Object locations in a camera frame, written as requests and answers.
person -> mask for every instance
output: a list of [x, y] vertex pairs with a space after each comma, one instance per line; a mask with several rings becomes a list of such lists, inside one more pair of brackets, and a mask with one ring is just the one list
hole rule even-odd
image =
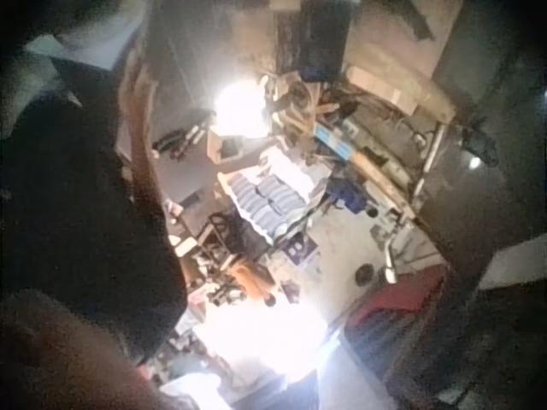
[[150, 159], [156, 86], [136, 50], [119, 89], [132, 146], [132, 187], [95, 113], [57, 94], [37, 98], [2, 141], [2, 293], [40, 290], [116, 335], [139, 363], [185, 311]]
[[160, 394], [108, 331], [47, 295], [23, 290], [0, 308], [2, 409], [198, 410]]

dark shirt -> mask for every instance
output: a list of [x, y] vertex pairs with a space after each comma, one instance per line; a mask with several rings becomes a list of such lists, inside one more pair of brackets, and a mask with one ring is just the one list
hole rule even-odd
[[184, 312], [185, 283], [164, 221], [130, 201], [113, 141], [71, 102], [25, 109], [2, 142], [2, 292], [41, 290], [145, 358]]

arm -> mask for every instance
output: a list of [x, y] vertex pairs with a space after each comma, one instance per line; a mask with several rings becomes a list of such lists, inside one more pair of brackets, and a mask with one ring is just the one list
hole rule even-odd
[[119, 102], [130, 134], [133, 196], [135, 206], [144, 218], [164, 226], [162, 195], [152, 165], [150, 147], [150, 117], [156, 86], [150, 80], [146, 66], [132, 50], [127, 57]]

stack of folded cloth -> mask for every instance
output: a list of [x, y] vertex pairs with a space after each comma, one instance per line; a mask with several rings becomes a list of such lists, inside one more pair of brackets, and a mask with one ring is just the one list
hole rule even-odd
[[297, 192], [275, 175], [253, 184], [239, 173], [228, 184], [241, 216], [273, 240], [287, 232], [292, 215], [306, 208]]

metal pole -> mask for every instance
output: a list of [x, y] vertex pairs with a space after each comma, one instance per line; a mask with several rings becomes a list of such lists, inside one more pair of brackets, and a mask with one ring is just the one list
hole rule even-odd
[[437, 131], [435, 132], [435, 136], [433, 137], [433, 141], [431, 143], [431, 148], [429, 149], [429, 152], [427, 153], [426, 162], [424, 163], [424, 168], [421, 172], [421, 178], [418, 180], [418, 183], [416, 184], [416, 187], [414, 188], [414, 192], [412, 193], [412, 201], [415, 201], [416, 197], [420, 194], [422, 188], [424, 187], [424, 183], [426, 182], [426, 176], [429, 174], [429, 171], [431, 170], [433, 161], [435, 160], [435, 157], [437, 156], [438, 147], [440, 147], [445, 133], [446, 133], [446, 124], [439, 123], [437, 126]]

